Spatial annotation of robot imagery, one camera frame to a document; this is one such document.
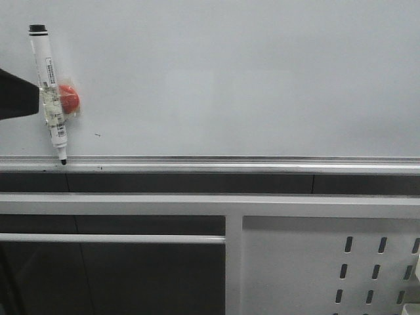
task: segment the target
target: perforated metal panel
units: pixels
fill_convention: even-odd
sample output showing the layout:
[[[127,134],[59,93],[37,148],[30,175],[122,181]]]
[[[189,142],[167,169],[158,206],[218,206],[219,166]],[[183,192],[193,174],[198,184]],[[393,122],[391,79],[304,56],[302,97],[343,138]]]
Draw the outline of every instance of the perforated metal panel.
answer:
[[[420,301],[420,220],[245,217],[242,314],[394,315]]]
[[[402,315],[419,315],[420,304],[406,304],[402,311]]]

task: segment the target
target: whiteboard marker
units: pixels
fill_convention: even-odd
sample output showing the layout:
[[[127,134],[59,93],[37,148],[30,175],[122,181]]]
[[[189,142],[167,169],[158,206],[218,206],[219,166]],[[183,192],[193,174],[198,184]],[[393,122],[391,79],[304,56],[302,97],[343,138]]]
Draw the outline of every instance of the whiteboard marker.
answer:
[[[39,89],[44,103],[45,120],[51,135],[52,145],[58,150],[61,164],[66,164],[67,132],[66,118],[60,101],[58,84],[55,76],[53,58],[48,32],[45,25],[30,25],[32,51],[38,70]]]

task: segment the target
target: metal rail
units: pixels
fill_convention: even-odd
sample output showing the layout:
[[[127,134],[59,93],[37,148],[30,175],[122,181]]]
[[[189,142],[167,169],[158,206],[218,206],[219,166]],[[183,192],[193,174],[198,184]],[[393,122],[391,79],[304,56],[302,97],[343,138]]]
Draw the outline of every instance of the metal rail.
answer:
[[[419,175],[420,158],[358,157],[0,157],[0,171],[334,173]]]
[[[224,236],[0,233],[0,242],[224,244]]]

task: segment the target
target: white horizontal bar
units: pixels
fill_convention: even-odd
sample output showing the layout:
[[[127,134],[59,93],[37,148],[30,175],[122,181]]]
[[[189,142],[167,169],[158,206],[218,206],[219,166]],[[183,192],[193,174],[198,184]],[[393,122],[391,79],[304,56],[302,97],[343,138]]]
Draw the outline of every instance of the white horizontal bar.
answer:
[[[0,193],[0,215],[220,215],[420,219],[420,198]]]
[[[0,233],[0,242],[224,244],[224,236]]]

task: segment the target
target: black panel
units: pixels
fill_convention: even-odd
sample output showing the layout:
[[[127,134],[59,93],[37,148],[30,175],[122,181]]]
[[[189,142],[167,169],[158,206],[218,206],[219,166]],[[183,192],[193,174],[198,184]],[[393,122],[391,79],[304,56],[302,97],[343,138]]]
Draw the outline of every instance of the black panel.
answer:
[[[96,315],[224,315],[223,245],[92,245]]]
[[[310,194],[312,175],[68,174],[71,192]]]
[[[142,215],[77,216],[82,234],[224,235],[224,217]]]
[[[0,232],[73,234],[77,229],[72,216],[0,215]],[[22,301],[25,313],[19,315],[93,315],[79,244],[3,242],[0,266],[16,287],[13,296]]]
[[[420,195],[420,177],[385,175],[315,175],[315,194]]]
[[[79,244],[2,243],[0,246],[25,314],[93,315]]]
[[[22,296],[0,245],[0,315],[26,315]]]
[[[68,192],[66,175],[0,173],[0,192]]]
[[[76,233],[73,216],[0,215],[2,233]]]

